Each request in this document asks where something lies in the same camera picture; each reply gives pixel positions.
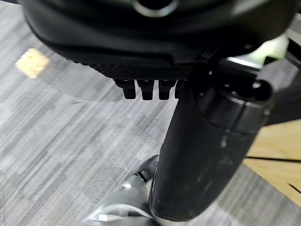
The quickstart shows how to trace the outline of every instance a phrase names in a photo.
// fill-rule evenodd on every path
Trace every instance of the shoe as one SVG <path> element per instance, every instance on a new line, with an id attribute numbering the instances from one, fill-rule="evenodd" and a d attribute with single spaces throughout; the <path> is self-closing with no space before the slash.
<path id="1" fill-rule="evenodd" d="M 142 163 L 138 171 L 134 174 L 140 176 L 141 179 L 146 183 L 153 179 L 155 171 L 158 167 L 159 155 L 152 156 L 147 161 Z"/>

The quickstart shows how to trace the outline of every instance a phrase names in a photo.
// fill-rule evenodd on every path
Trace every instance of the striped carpet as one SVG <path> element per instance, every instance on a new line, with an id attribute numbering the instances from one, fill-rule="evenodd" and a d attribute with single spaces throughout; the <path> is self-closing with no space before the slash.
<path id="1" fill-rule="evenodd" d="M 15 67 L 29 48 L 51 60 L 34 80 Z M 140 93 L 125 100 L 112 80 L 45 47 L 20 7 L 3 2 L 0 60 L 0 225 L 79 225 L 131 171 L 159 152 L 176 100 L 159 101 L 158 87 L 153 101 L 142 101 Z M 175 225 L 300 222 L 299 207 L 242 165 L 201 216 Z"/>

